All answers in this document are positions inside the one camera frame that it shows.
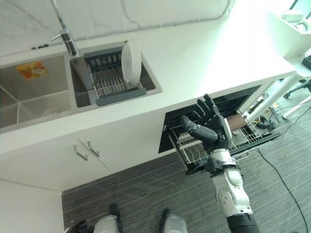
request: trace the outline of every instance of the robotic arm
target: robotic arm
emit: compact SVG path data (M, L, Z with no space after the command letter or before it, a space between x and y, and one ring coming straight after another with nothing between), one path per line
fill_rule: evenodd
M225 119L219 113L214 101L204 95L205 101L198 100L192 117L181 117L185 130L203 142L204 150L210 154L205 171L211 174L216 187L216 201L227 218L232 233L259 233L249 198L243 189L243 180L236 160L231 158L229 145L231 136Z

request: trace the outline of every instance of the cabinet door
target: cabinet door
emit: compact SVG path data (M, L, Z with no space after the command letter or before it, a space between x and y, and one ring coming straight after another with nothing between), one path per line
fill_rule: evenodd
M52 190L67 190L106 176L109 171L76 140L51 143L0 161L0 179ZM88 156L85 161L73 149Z
M158 157L164 114L146 113L88 129L77 136L91 142L99 159L117 172Z

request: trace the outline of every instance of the orange label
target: orange label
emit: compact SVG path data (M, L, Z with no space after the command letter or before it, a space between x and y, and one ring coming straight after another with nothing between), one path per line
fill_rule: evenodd
M41 62L23 64L17 66L16 69L26 80L49 75L48 71L45 69Z

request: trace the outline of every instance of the faucet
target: faucet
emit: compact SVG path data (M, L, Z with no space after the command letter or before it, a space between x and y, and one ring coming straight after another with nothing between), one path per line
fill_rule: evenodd
M75 42L74 42L74 40L73 40L73 37L72 37L72 35L71 35L69 29L66 27L66 25L65 25L65 23L64 23L64 21L63 21L61 15L60 15L60 11L59 11L59 9L58 9L58 6L57 6L55 0L51 0L51 4L52 4L52 6L53 6L53 8L54 8L54 11L55 11L57 17L58 17L58 20L59 20L59 22L60 22L60 25L61 25L62 28L63 28L63 29L59 32L60 34L57 35L57 36L55 36L55 37L53 37L53 38L51 39L51 41L56 40L56 39L58 39L58 38L61 37L61 38L63 39L65 45L66 45L66 48L67 48L69 54L70 54L71 56L79 56L77 46L76 46L76 44L75 44Z

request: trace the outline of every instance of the white plate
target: white plate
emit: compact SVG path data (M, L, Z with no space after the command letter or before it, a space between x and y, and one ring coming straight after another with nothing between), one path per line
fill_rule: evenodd
M121 64L125 81L133 87L137 86L141 73L141 54L135 41L127 41L123 46Z

